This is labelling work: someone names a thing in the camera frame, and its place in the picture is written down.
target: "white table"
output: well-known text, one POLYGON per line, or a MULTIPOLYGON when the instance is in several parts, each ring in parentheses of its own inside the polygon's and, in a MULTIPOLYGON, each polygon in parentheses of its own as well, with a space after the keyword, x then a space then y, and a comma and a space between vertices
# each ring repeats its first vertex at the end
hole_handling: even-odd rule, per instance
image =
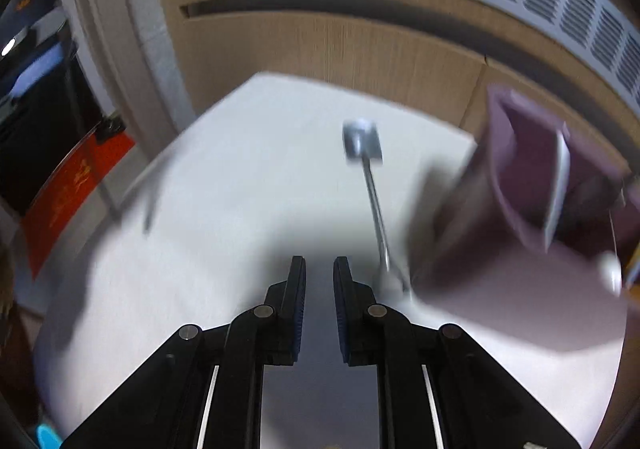
MULTIPOLYGON (((268 285, 286 278, 290 257, 301 254, 302 351, 293 368, 266 369, 261 447, 378 446, 375 369, 342 364, 332 289, 336 256, 348 255, 354 278, 364 282, 378 262, 362 170, 347 164, 342 148, 342 123, 355 118, 378 123, 384 164, 374 177, 391 246, 404 260, 425 178, 437 172, 450 184, 472 137, 362 94, 253 77, 149 166, 122 223, 106 224, 92 239, 50 306, 34 353, 36 377, 63 435, 178 327, 228 323, 262 302, 268 285)), ((483 291, 478 299, 496 309, 499 300, 486 285, 483 291)), ((570 285, 549 291, 556 299, 565 293, 567 310, 577 299, 570 285)), ((455 315, 449 304, 394 305, 424 326, 459 323, 588 447, 616 378, 624 307, 599 304, 593 314, 606 324, 604 335, 562 350, 548 347, 544 332, 521 339, 455 315)), ((505 322, 517 320, 508 315, 517 310, 503 313, 505 322)))

